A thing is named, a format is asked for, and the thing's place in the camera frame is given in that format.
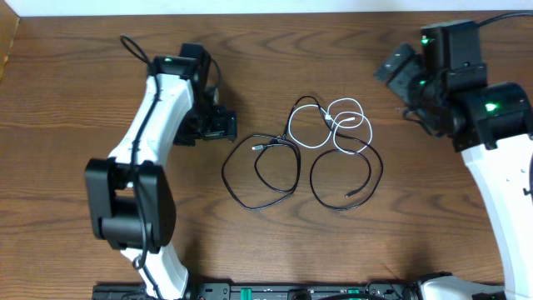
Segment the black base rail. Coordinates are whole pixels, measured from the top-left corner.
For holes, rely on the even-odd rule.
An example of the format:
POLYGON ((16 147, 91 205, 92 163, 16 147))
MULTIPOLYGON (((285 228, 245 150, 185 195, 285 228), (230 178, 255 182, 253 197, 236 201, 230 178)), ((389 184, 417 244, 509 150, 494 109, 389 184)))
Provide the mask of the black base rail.
POLYGON ((356 285, 235 284, 232 282, 159 282, 150 284, 100 282, 92 288, 93 299, 189 299, 189 300, 291 300, 323 299, 343 295, 346 299, 406 299, 422 296, 413 284, 373 281, 356 285))

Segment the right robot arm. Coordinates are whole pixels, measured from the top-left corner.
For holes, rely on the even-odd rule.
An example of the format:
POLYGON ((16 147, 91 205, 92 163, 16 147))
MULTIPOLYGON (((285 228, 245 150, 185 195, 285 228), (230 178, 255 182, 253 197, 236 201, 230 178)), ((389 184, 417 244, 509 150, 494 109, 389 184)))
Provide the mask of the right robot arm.
POLYGON ((403 43, 375 77, 406 105, 404 117, 431 136, 449 137, 469 169, 501 256, 500 286, 448 272, 425 276, 408 299, 529 299, 532 296, 532 106, 513 82, 488 82, 478 22, 421 29, 421 49, 403 43))

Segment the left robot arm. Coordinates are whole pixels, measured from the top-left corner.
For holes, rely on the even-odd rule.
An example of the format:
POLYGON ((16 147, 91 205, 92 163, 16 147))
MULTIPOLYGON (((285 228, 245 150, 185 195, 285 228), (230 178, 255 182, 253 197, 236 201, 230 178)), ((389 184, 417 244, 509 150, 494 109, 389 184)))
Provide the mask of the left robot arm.
POLYGON ((146 90, 136 116, 108 157, 92 158, 84 177, 92 230, 118 250, 155 299, 187 299, 193 292, 172 236, 177 212, 165 168, 174 146, 199 139, 237 138, 237 115, 218 102, 208 85, 215 61, 201 45, 185 43, 176 56, 149 59, 146 90))

